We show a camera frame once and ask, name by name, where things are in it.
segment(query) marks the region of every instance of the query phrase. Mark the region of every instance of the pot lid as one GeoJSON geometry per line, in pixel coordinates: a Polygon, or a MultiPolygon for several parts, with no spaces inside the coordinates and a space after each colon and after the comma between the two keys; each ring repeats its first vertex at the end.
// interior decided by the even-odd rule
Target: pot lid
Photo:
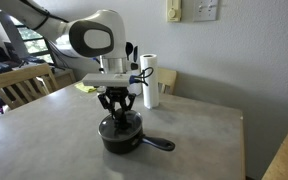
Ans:
{"type": "Polygon", "coordinates": [[[108,141],[120,142],[135,136],[142,128],[142,116],[140,113],[130,110],[125,112],[127,128],[118,128],[115,120],[109,115],[103,119],[99,125],[98,133],[103,139],[108,141]]]}

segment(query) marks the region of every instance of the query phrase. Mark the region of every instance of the paper towel roll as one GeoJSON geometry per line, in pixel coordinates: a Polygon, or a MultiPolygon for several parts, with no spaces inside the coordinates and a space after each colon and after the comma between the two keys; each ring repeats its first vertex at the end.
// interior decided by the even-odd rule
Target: paper towel roll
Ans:
{"type": "Polygon", "coordinates": [[[154,69],[153,74],[145,79],[148,86],[143,84],[144,106],[152,109],[159,104],[157,56],[155,54],[144,54],[140,56],[140,61],[142,70],[148,67],[152,67],[154,69]]]}

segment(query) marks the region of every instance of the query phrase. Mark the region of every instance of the light switch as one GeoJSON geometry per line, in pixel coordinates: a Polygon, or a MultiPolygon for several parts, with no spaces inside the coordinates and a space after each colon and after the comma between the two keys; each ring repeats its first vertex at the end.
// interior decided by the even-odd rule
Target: light switch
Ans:
{"type": "Polygon", "coordinates": [[[181,0],[166,0],[166,19],[168,22],[181,20],[181,0]]]}
{"type": "Polygon", "coordinates": [[[194,21],[215,21],[218,0],[194,0],[194,21]]]}

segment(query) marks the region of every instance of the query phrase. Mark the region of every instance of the table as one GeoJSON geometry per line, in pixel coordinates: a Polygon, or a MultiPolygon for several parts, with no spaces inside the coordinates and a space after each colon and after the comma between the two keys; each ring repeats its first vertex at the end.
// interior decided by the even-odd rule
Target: table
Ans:
{"type": "Polygon", "coordinates": [[[96,93],[73,85],[0,116],[0,180],[244,179],[242,112],[171,95],[133,109],[144,133],[169,139],[172,152],[141,144],[109,153],[98,135],[108,115],[96,93]]]}

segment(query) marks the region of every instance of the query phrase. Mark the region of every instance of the pan handle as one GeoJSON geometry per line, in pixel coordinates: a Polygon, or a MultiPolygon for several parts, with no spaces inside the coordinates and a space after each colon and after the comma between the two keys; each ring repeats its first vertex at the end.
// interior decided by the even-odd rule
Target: pan handle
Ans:
{"type": "Polygon", "coordinates": [[[173,151],[175,149],[175,144],[173,142],[163,139],[163,138],[148,137],[148,136],[143,135],[142,142],[146,144],[150,144],[164,151],[173,151]]]}

